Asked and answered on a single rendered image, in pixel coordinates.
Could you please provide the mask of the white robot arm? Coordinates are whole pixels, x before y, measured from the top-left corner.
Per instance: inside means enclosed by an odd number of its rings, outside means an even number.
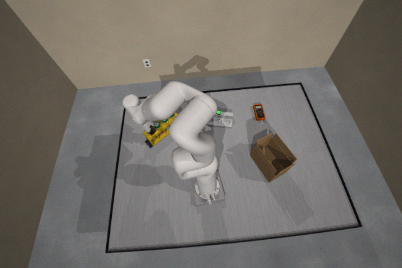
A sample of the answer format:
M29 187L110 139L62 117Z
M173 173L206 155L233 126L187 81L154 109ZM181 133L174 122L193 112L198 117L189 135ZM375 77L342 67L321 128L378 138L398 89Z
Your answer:
M148 120L170 118L185 102L188 104L169 127L170 137L180 146L172 152L173 167L182 180L196 177L195 191L211 204L211 198L215 200L220 188L215 173L218 167L216 142L211 134L200 131L217 113L215 100L185 83L171 81L142 102L137 95L129 94L122 104L133 121L142 126Z

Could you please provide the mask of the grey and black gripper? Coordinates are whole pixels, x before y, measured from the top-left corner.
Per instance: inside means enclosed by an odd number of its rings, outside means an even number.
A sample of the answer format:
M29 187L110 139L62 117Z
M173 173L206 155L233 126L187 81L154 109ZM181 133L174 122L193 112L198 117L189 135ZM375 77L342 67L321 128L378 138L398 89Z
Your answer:
M136 124L138 125L138 124ZM147 121L144 125L138 125L140 128L144 129L144 131L149 132L151 135L153 135L156 132L156 129L154 128L154 124L152 121ZM152 130L151 130L152 129Z

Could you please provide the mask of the orange digital multimeter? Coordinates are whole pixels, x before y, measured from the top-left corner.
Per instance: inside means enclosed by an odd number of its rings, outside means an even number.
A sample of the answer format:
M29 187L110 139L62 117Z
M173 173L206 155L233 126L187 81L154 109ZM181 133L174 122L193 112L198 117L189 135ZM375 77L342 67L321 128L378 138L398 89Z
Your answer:
M263 121L265 120L265 114L263 110L263 105L262 104L254 104L254 113L257 121Z

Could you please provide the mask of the brown cardboard box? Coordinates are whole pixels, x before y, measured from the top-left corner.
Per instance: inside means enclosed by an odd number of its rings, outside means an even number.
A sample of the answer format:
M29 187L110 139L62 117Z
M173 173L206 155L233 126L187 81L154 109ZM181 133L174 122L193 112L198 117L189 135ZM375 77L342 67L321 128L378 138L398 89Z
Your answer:
M272 134L273 132L256 141L250 154L268 182L275 180L290 166L297 163L295 162L297 158L277 133L274 138L271 137Z

